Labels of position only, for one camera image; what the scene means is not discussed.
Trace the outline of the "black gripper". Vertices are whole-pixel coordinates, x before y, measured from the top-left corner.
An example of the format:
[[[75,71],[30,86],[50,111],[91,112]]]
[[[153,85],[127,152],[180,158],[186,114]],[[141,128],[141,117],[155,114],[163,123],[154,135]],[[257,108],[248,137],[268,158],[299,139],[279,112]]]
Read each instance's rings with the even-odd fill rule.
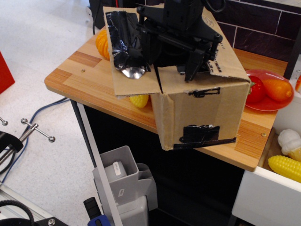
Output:
[[[223,4],[209,0],[166,0],[162,8],[139,6],[142,54],[148,64],[161,55],[164,45],[173,51],[189,52],[185,81],[197,73],[208,72],[207,61],[214,60],[222,36],[202,18],[203,10],[219,13]]]

